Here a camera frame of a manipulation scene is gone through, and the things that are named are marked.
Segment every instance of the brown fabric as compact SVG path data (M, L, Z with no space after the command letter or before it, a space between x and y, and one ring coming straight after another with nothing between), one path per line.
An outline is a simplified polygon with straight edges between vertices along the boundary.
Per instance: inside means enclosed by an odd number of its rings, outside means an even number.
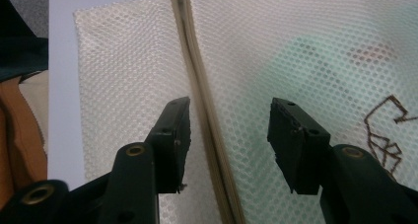
M46 179L46 155L35 117L19 90L20 77L0 84L0 105L6 116L11 180L18 190Z
M6 134L6 117L0 109L0 209L14 192Z

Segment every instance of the white table surface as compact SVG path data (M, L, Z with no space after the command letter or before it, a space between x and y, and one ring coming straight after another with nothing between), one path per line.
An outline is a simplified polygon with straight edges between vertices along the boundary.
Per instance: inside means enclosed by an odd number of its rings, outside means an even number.
M48 178L85 183L73 12L123 0L49 0Z

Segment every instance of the white mesh fabric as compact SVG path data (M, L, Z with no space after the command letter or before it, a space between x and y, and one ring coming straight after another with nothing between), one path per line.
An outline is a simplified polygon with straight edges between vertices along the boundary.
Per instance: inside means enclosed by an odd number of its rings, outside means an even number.
M375 151L401 184L418 188L418 0L191 6L248 223L323 222L318 197L289 194L274 162L266 140L273 97L301 106L330 132L331 145Z
M121 146L144 141L169 101L191 97L171 0L78 11L86 178L111 170ZM160 195L161 223L220 223L194 102L181 194Z

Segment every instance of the zipper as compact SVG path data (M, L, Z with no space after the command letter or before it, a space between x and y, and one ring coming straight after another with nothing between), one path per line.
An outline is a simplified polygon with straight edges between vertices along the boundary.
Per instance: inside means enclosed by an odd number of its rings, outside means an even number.
M245 223L197 44L190 0L172 0L172 4L222 220L224 223Z

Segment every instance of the mesh laundry bag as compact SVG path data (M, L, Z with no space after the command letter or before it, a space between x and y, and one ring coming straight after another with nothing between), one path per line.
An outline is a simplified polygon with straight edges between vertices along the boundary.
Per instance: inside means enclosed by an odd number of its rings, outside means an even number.
M318 197L290 194L274 161L266 140L273 97L301 106L331 145L360 146L418 188L418 0L190 2L208 80L200 86L211 92L247 223L324 222ZM169 0L81 11L76 23L91 180L110 169L118 145L143 140L169 98L190 88ZM220 221L191 122L185 179L204 190L163 196L163 223Z
M75 14L86 178L111 170L117 150L144 141L190 83L171 0L137 0ZM161 223L220 223L194 102L181 194L160 195Z
M215 112L248 223L321 223L289 194L266 140L295 102L417 189L418 0L191 0Z

